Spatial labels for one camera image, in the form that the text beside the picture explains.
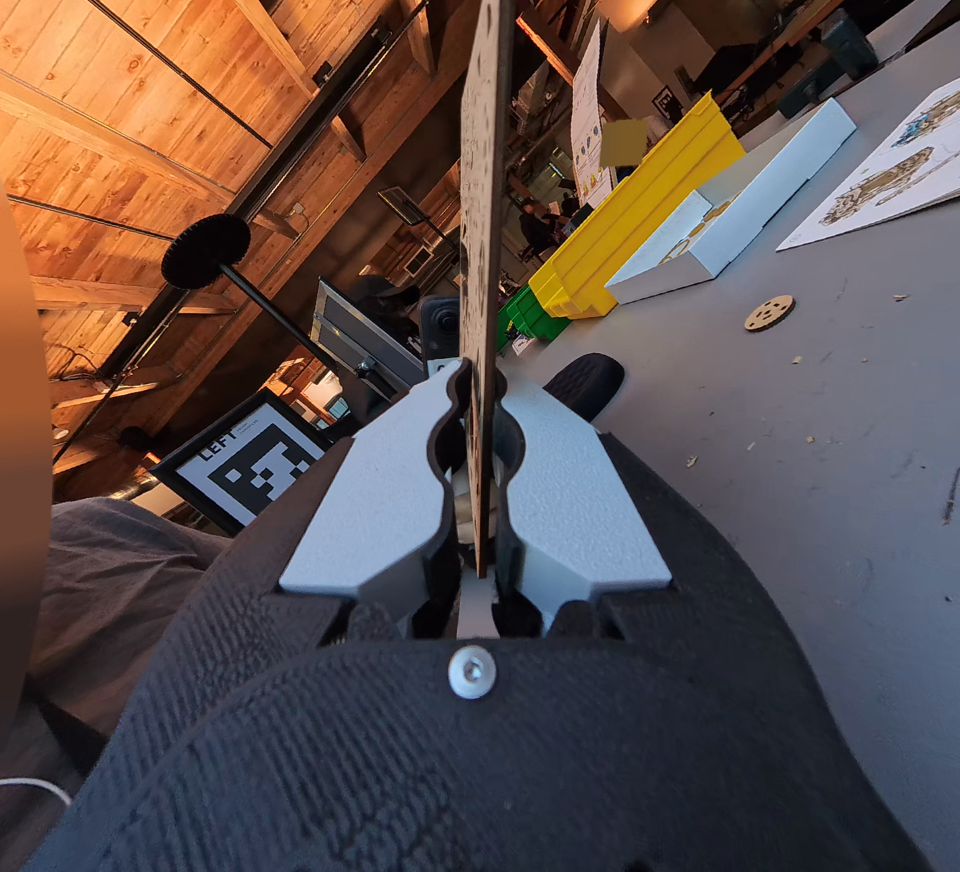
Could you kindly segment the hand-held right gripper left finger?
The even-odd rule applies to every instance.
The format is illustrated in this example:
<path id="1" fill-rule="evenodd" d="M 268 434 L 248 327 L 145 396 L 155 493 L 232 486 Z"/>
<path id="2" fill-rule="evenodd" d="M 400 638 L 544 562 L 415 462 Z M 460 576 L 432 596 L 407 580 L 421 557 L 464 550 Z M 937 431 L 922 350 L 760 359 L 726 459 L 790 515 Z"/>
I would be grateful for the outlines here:
<path id="1" fill-rule="evenodd" d="M 455 509 L 466 466 L 469 363 L 442 360 L 357 432 L 279 578 L 285 593 L 382 607 L 442 632 L 463 564 Z"/>

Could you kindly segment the person's grey shirt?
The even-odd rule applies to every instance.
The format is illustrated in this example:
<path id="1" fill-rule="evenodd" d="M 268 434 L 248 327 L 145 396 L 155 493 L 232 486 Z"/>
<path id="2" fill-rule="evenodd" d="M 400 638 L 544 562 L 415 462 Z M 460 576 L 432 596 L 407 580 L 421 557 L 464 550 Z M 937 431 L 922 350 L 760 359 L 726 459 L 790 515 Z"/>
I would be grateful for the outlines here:
<path id="1" fill-rule="evenodd" d="M 167 626 L 230 543 L 122 499 L 54 504 L 31 682 L 113 734 Z"/>

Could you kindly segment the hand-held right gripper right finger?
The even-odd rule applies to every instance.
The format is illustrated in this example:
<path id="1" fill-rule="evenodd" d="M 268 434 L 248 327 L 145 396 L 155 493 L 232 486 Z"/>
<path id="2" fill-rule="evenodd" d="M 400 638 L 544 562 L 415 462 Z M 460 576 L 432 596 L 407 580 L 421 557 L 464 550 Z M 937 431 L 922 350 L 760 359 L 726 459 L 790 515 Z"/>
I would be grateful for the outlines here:
<path id="1" fill-rule="evenodd" d="M 672 574 L 597 430 L 522 374 L 495 410 L 495 571 L 551 626 L 569 602 L 666 589 Z"/>

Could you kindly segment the laser-cut wooden parts sheet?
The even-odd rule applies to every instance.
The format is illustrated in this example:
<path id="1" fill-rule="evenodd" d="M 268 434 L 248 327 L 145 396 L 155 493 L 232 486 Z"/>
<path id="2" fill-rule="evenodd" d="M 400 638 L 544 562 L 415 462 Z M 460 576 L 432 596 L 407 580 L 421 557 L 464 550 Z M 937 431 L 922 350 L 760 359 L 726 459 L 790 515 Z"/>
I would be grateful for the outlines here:
<path id="1" fill-rule="evenodd" d="M 501 266 L 507 107 L 515 0 L 481 0 L 461 109 L 460 354 L 468 368 L 463 414 L 475 569 L 486 578 L 497 404 L 495 341 Z"/>

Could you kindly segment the black framed tag sign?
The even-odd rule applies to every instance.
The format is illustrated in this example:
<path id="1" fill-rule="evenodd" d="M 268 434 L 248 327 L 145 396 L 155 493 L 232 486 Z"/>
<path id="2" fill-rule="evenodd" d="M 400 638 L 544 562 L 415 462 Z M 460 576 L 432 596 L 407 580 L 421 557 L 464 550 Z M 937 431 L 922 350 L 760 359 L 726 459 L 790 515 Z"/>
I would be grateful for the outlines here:
<path id="1" fill-rule="evenodd" d="M 234 537 L 332 445 L 328 434 L 263 388 L 169 453 L 151 473 Z"/>

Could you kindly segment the grey metal framed panel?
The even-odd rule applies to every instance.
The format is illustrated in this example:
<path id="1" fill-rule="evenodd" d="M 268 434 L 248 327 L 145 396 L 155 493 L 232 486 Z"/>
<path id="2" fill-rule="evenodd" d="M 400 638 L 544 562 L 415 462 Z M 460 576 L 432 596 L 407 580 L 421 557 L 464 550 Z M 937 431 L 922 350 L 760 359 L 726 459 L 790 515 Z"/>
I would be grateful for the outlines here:
<path id="1" fill-rule="evenodd" d="M 318 280 L 312 341 L 342 369 L 390 401 L 426 379 L 413 350 L 390 336 L 323 278 Z"/>

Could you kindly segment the green plastic bin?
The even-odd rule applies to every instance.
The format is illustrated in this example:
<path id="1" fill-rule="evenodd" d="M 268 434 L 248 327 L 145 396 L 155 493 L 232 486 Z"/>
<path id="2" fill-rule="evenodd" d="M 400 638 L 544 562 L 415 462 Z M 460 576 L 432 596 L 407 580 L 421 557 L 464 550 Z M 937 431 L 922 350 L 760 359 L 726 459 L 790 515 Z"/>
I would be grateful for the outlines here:
<path id="1" fill-rule="evenodd" d="M 499 352 L 506 347 L 510 328 L 527 338 L 552 341 L 569 325 L 569 318 L 551 316 L 527 283 L 498 310 L 495 348 Z"/>

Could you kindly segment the printed instruction poster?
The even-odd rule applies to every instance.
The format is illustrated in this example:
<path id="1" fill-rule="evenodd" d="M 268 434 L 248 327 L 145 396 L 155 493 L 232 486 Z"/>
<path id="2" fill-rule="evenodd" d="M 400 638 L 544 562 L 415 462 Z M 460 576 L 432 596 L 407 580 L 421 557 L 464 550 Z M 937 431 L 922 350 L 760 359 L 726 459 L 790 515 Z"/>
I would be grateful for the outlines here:
<path id="1" fill-rule="evenodd" d="M 603 20 L 596 17 L 573 79 L 571 158 L 580 206 L 599 208 L 614 189 L 613 174 L 601 165 L 602 122 L 598 95 Z"/>

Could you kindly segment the white cardboard box tray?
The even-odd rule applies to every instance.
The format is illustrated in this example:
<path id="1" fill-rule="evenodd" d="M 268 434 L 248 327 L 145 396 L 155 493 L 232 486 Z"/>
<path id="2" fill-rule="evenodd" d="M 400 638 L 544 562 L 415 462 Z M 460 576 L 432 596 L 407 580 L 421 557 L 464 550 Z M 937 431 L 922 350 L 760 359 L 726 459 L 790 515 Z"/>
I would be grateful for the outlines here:
<path id="1" fill-rule="evenodd" d="M 828 98 L 691 191 L 606 290 L 625 305 L 715 279 L 856 128 Z"/>

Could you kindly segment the round wooden disc part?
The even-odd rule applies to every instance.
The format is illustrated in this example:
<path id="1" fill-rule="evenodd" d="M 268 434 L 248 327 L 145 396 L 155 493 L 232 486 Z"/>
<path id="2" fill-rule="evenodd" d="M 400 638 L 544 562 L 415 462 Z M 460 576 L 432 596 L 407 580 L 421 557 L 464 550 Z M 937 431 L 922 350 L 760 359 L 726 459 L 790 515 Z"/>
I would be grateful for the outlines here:
<path id="1" fill-rule="evenodd" d="M 756 307 L 744 322 L 744 330 L 757 334 L 773 328 L 796 308 L 796 299 L 792 295 L 776 296 Z"/>

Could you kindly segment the black disc on pole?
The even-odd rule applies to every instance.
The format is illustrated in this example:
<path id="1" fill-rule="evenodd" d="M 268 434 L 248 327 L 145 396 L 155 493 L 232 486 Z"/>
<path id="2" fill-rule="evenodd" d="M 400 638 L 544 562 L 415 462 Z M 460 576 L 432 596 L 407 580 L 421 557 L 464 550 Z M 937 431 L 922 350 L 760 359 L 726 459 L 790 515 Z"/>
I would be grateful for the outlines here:
<path id="1" fill-rule="evenodd" d="M 248 223 L 238 215 L 218 213 L 199 219 L 172 240 L 161 263 L 161 274 L 171 287 L 182 291 L 204 290 L 225 277 L 246 299 L 258 308 L 315 359 L 337 376 L 363 374 L 341 362 L 313 341 L 306 332 L 279 310 L 255 285 L 236 268 L 249 251 L 252 234 Z"/>

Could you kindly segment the illustrated instruction booklet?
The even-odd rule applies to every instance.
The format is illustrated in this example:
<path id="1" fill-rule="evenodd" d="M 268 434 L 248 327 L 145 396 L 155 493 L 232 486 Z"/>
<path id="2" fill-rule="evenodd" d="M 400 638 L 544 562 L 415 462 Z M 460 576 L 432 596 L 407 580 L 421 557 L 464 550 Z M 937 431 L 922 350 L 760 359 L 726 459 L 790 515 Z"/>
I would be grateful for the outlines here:
<path id="1" fill-rule="evenodd" d="M 870 228 L 959 195 L 959 80 L 923 99 L 776 248 Z"/>

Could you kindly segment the yellow plastic bin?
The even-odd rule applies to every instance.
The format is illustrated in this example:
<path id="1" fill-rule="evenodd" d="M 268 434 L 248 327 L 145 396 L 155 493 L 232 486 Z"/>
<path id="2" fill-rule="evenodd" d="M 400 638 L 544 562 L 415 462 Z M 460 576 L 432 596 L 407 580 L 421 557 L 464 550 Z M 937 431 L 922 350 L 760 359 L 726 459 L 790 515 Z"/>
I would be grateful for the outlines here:
<path id="1" fill-rule="evenodd" d="M 546 314 L 607 315 L 618 303 L 608 281 L 691 192 L 744 155 L 706 93 L 534 273 L 530 288 Z"/>

